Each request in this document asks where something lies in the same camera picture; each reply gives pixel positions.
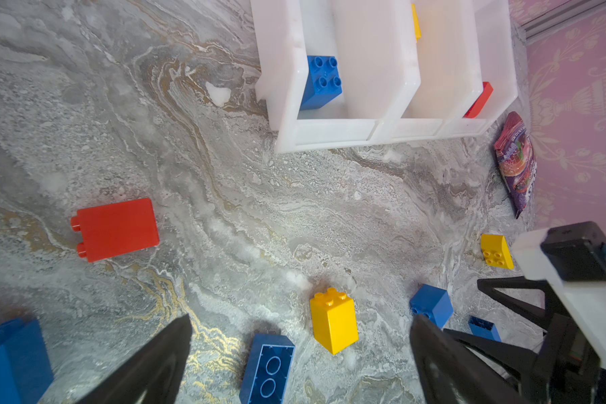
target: vase pattern on wallpaper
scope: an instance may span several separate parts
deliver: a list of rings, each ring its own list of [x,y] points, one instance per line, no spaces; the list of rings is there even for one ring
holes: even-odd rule
[[[554,10],[569,0],[509,0],[509,14],[519,24],[528,23],[541,15]]]
[[[528,46],[538,227],[606,232],[606,10]]]

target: floral wallpaper pattern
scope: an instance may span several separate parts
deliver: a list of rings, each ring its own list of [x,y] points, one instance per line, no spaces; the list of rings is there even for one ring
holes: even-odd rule
[[[519,24],[525,24],[566,2],[568,0],[509,0],[509,14]]]
[[[537,228],[606,233],[606,10],[528,46]]]

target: yellow block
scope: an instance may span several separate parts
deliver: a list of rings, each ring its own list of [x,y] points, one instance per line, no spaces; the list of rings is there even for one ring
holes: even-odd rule
[[[514,261],[509,254],[505,236],[483,234],[480,238],[480,248],[483,250],[487,265],[498,266],[506,270],[514,269]]]
[[[331,354],[359,341],[355,301],[335,288],[309,301],[314,338]]]
[[[422,37],[422,31],[420,31],[420,21],[417,19],[417,12],[415,12],[415,4],[411,4],[413,10],[413,26],[415,27],[415,42]]]

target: marble surface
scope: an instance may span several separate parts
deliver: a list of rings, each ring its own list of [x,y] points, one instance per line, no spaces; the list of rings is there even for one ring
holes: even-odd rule
[[[180,403],[237,403],[255,332],[297,351],[288,403],[419,403],[408,300],[446,288],[467,329],[540,330],[476,289],[483,232],[519,220],[479,138],[275,155],[249,0],[0,0],[0,323],[37,316],[71,403],[179,315],[194,326]],[[526,120],[527,63],[516,31]],[[150,197],[158,247],[94,264],[77,209]],[[330,355],[309,299],[356,302],[359,342]]]

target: purple snack package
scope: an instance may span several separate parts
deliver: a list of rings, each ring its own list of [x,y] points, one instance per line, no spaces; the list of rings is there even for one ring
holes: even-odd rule
[[[494,143],[494,149],[498,169],[516,208],[514,218],[518,219],[534,190],[536,158],[525,122],[516,112],[510,112],[505,120],[503,132]]]

